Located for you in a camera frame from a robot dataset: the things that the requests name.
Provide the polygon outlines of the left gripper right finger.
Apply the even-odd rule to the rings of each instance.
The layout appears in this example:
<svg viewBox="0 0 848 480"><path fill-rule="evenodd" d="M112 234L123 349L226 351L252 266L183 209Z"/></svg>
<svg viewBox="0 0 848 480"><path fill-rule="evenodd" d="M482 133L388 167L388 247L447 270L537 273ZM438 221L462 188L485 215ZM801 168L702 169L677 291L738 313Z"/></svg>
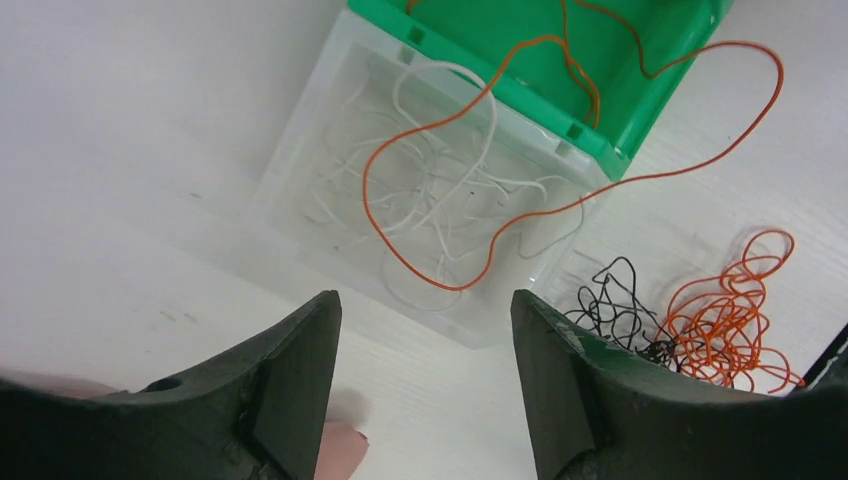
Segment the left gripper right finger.
<svg viewBox="0 0 848 480"><path fill-rule="evenodd" d="M568 321L530 291L513 345L540 479L843 479L847 382L783 397L672 372Z"/></svg>

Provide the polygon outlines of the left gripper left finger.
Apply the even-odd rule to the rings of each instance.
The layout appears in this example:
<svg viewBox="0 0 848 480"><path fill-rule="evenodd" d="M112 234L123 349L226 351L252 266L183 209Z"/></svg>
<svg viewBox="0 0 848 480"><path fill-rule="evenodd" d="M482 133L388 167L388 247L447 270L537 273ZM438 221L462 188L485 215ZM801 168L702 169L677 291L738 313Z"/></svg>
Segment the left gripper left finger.
<svg viewBox="0 0 848 480"><path fill-rule="evenodd" d="M1 384L5 479L310 479L342 306L283 320L138 392L71 398Z"/></svg>

